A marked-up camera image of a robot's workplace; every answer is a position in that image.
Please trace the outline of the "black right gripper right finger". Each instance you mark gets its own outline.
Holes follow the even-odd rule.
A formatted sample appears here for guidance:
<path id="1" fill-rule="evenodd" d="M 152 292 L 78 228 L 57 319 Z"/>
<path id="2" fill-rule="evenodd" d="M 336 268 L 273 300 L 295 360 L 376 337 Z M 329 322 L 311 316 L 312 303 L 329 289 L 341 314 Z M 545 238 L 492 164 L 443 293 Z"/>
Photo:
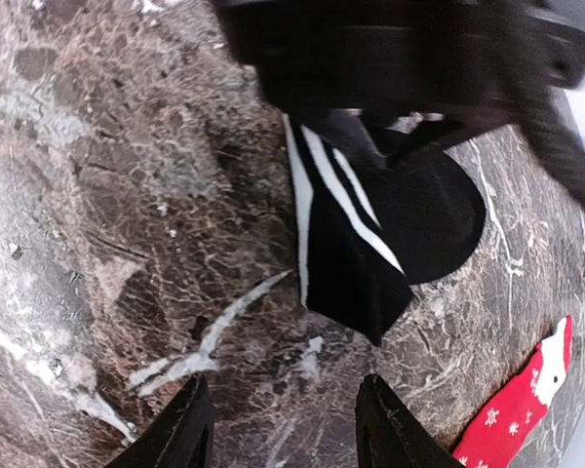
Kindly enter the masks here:
<path id="1" fill-rule="evenodd" d="M 360 468 L 449 468 L 460 463 L 442 448 L 378 374 L 360 385 L 355 407 Z"/>

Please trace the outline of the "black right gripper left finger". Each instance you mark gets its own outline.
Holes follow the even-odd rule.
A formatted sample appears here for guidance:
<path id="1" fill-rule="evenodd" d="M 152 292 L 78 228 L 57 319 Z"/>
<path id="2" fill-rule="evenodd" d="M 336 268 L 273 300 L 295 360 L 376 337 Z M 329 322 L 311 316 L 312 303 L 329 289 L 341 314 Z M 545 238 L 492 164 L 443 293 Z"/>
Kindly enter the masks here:
<path id="1" fill-rule="evenodd" d="M 210 467 L 214 429 L 215 412 L 207 379 L 193 375 L 145 432 L 106 467 Z"/>

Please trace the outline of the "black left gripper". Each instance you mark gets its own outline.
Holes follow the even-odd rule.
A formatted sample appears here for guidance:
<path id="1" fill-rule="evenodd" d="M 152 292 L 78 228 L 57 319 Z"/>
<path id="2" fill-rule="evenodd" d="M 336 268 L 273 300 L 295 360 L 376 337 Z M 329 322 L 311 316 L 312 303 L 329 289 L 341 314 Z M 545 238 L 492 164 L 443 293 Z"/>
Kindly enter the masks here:
<path id="1" fill-rule="evenodd" d="M 388 131 L 386 165 L 508 125 L 488 58 L 496 17 L 485 1 L 216 1 L 232 57 L 253 66 L 265 98 L 302 107 L 439 113 Z M 385 168 L 359 116 L 332 110 L 321 135 L 353 165 Z"/>

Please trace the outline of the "black striped ankle sock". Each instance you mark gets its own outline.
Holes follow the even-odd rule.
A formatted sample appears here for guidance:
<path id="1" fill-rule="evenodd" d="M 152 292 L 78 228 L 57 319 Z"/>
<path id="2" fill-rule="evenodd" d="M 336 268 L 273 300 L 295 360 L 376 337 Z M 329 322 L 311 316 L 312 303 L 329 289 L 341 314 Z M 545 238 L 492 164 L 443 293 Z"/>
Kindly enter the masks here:
<path id="1" fill-rule="evenodd" d="M 410 306 L 412 286 L 446 277 L 478 247 L 483 196 L 444 152 L 376 171 L 290 117 L 284 128 L 300 302 L 378 346 Z"/>

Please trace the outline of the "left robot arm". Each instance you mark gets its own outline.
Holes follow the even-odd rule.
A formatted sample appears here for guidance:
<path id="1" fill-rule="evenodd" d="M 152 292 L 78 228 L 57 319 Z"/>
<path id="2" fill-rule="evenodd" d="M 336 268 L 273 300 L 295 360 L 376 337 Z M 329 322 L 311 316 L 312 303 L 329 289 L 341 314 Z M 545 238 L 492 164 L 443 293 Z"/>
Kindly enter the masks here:
<path id="1" fill-rule="evenodd" d="M 232 57 L 265 99 L 385 169 L 517 125 L 585 211 L 585 148 L 557 88 L 585 76 L 585 1 L 216 1 Z"/>

